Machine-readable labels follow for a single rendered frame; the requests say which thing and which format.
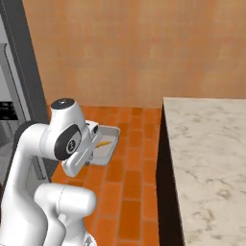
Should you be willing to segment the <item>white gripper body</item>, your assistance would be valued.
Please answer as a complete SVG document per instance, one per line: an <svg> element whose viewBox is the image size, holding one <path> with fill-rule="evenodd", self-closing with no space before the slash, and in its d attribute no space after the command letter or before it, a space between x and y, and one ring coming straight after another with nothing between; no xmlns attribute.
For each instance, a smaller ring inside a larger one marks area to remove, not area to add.
<svg viewBox="0 0 246 246"><path fill-rule="evenodd" d="M88 135L81 141L78 149L72 156L61 162L62 169L68 177L76 177L78 175L101 139L102 134L100 132L95 136Z"/></svg>

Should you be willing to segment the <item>grey food container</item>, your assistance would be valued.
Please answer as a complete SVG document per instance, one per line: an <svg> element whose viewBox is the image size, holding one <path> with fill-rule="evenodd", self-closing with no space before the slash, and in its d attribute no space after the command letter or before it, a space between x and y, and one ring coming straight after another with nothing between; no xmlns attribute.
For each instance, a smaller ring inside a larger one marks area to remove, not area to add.
<svg viewBox="0 0 246 246"><path fill-rule="evenodd" d="M90 164L107 165L117 146L120 129L113 126L101 126L101 142L107 142L107 145L95 148L93 154L89 157Z"/></svg>

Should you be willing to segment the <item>dark grey fridge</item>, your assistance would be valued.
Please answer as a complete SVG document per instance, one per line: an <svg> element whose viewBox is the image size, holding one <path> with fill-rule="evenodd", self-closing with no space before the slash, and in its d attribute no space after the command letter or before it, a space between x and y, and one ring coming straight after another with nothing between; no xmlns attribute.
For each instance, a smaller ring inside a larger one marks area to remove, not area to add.
<svg viewBox="0 0 246 246"><path fill-rule="evenodd" d="M0 0L0 191L13 136L25 121L49 122L23 0Z"/></svg>

